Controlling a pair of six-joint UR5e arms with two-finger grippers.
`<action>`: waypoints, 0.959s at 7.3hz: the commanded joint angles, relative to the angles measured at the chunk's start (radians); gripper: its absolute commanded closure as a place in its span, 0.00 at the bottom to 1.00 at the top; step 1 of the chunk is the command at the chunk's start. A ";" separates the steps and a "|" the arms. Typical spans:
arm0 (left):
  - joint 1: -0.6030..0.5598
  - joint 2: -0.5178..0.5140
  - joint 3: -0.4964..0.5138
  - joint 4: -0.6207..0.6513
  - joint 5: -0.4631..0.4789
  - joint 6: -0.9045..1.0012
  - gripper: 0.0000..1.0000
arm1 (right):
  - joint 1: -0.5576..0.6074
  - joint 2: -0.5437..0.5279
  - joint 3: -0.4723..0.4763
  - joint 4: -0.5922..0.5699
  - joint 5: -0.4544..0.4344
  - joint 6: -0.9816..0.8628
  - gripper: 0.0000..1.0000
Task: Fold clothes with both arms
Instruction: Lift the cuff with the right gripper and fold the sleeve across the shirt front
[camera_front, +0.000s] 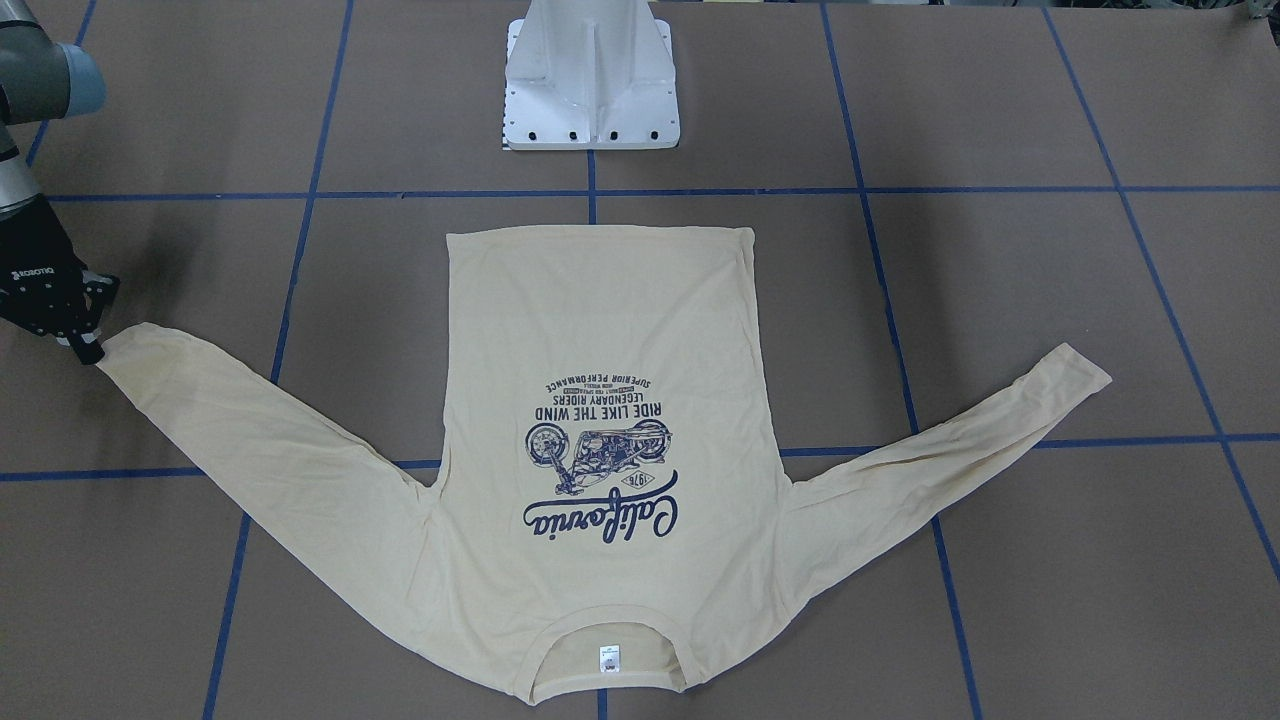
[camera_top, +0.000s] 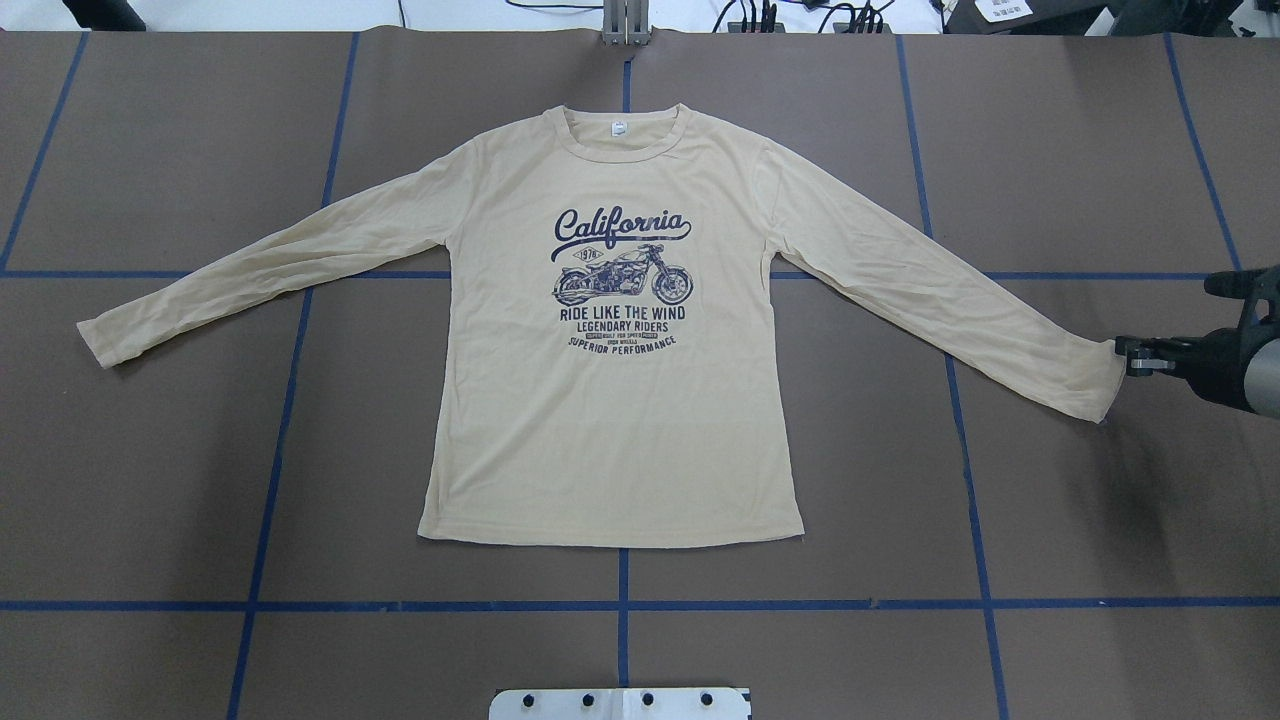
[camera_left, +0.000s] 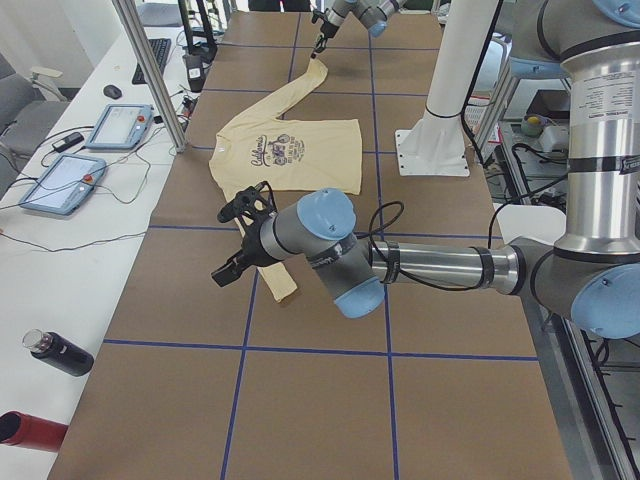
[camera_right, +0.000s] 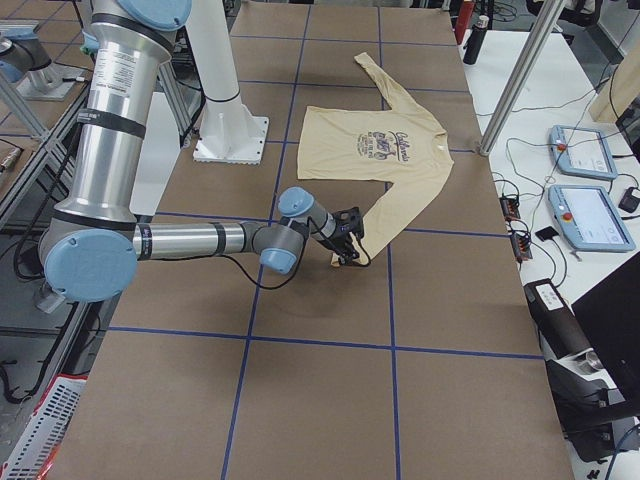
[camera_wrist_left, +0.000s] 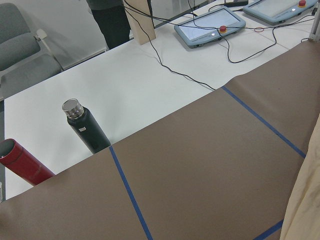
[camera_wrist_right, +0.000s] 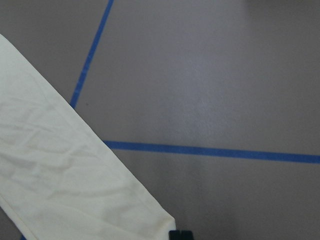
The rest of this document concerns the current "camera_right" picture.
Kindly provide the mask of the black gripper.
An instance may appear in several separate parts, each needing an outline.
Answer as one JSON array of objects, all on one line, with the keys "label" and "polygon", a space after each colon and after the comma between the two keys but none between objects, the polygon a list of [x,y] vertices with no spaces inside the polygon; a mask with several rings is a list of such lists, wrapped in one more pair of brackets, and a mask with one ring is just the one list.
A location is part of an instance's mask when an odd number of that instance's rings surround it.
[{"label": "black gripper", "polygon": [[338,257],[340,266],[351,264],[366,264],[367,253],[362,247],[361,240],[365,236],[363,216],[358,207],[339,210],[332,213],[335,229],[332,234],[335,243],[334,253]]}]

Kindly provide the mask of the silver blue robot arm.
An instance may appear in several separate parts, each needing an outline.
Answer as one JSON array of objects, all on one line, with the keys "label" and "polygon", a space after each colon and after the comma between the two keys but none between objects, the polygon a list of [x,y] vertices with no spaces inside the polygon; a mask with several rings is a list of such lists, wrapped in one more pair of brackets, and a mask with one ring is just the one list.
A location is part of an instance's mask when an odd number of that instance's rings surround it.
[{"label": "silver blue robot arm", "polygon": [[98,49],[88,103],[77,116],[73,184],[38,247],[43,298],[103,301],[129,286],[141,261],[239,253],[256,254],[264,267],[291,280],[311,239],[343,265],[369,263],[358,209],[329,212],[299,187],[280,196],[281,219],[269,226],[139,222],[130,208],[135,177],[155,82],[178,30],[188,34],[204,99],[195,159],[258,163],[269,121],[242,102],[221,2],[97,1],[91,13]]}]

